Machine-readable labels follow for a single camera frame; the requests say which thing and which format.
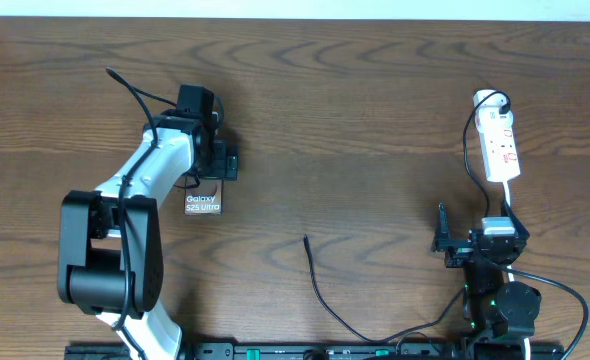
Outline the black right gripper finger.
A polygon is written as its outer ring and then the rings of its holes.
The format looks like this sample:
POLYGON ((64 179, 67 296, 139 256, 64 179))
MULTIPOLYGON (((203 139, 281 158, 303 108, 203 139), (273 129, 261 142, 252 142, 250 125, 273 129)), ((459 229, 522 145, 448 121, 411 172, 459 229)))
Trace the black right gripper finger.
POLYGON ((435 239, 437 241, 450 239, 450 229, 444 203, 438 205, 438 224, 435 231, 435 239))
POLYGON ((501 210, 501 215, 503 217, 508 217, 511 220, 511 223, 513 224, 513 227, 515 228, 515 231, 518 235, 526 235, 527 234, 526 228, 519 221, 519 219, 516 217, 511 206, 508 204, 508 202, 506 200, 503 201, 503 203, 500 207, 500 210, 501 210))

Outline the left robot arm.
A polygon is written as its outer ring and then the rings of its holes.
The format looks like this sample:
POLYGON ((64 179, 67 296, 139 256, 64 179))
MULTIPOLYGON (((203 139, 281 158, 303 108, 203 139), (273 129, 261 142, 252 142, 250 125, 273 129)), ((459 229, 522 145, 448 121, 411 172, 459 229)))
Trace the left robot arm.
POLYGON ((161 300, 164 255, 159 210, 182 177, 237 175, 237 158, 218 139, 220 112, 162 114, 139 146, 91 191, 62 200, 57 291, 62 302, 97 318, 122 342, 127 359, 189 359, 194 351, 161 300))

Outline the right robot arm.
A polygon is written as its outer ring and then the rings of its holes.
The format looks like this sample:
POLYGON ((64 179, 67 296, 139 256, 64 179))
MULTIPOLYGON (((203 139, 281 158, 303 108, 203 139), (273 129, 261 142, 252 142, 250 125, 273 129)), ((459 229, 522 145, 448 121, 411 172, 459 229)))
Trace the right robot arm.
POLYGON ((466 359, 523 359, 524 341, 535 332, 540 312, 539 290, 504 274, 519 258, 530 233, 510 206, 499 217, 486 217, 464 240, 451 236, 446 208, 438 207, 438 223, 431 250, 444 254, 447 268, 464 272, 464 317, 472 333, 461 341, 466 359))

